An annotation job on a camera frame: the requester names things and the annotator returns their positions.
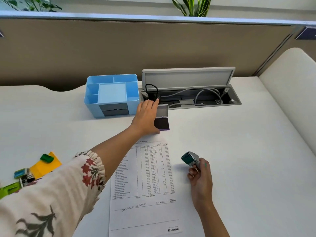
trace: yellow sticky note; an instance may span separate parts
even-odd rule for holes
[[[54,160],[51,163],[46,163],[42,160],[39,160],[34,166],[30,168],[30,172],[34,175],[35,179],[41,178],[49,172],[55,170],[57,167],[61,166],[61,162],[53,152],[50,152],[48,155],[54,157]]]

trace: beige partition panel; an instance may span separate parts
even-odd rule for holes
[[[90,75],[235,66],[250,76],[293,26],[0,19],[0,85],[67,90]]]
[[[316,61],[316,40],[295,40],[295,38],[304,30],[305,27],[299,28],[288,41],[282,45],[282,47],[271,57],[271,59],[255,73],[256,76],[260,76],[279,56],[282,55],[286,50],[298,47],[301,48],[307,55],[309,55],[314,61]]]

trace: gray cable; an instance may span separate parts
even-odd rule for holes
[[[206,105],[206,104],[193,104],[193,103],[176,103],[169,105],[169,108],[174,105]]]
[[[214,92],[214,93],[219,97],[220,103],[222,103],[221,96],[220,96],[217,92],[213,91],[213,89],[214,89],[214,88],[210,88],[210,89],[207,89],[207,88],[206,88],[206,89],[200,91],[200,92],[196,95],[196,97],[195,97],[195,99],[194,99],[194,103],[197,102],[198,96],[199,96],[203,91],[205,91],[205,90],[209,90],[209,91],[211,91],[211,92]]]
[[[209,90],[208,88],[204,88],[204,87],[191,87],[191,88],[187,88],[187,89],[184,89],[184,90],[182,90],[182,91],[179,91],[179,92],[177,92],[177,93],[174,93],[174,94],[172,94],[172,95],[168,95],[168,96],[161,96],[161,97],[170,97],[170,96],[174,96],[174,95],[177,95],[177,94],[179,94],[179,93],[181,93],[181,92],[184,92],[184,91],[187,91],[187,90],[191,90],[191,89],[204,89],[204,90]]]

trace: black cable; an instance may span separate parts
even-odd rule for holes
[[[155,85],[153,85],[153,84],[149,84],[149,83],[148,83],[148,84],[146,84],[146,85],[145,85],[145,89],[146,89],[146,93],[147,93],[147,94],[148,94],[148,91],[147,91],[147,85],[153,86],[153,87],[155,87],[155,88],[157,89],[156,99],[158,99],[158,92],[159,92],[159,91],[158,91],[158,88],[157,88]]]

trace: floral sleeve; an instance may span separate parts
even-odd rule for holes
[[[0,200],[1,236],[71,237],[105,187],[101,159],[91,151]]]

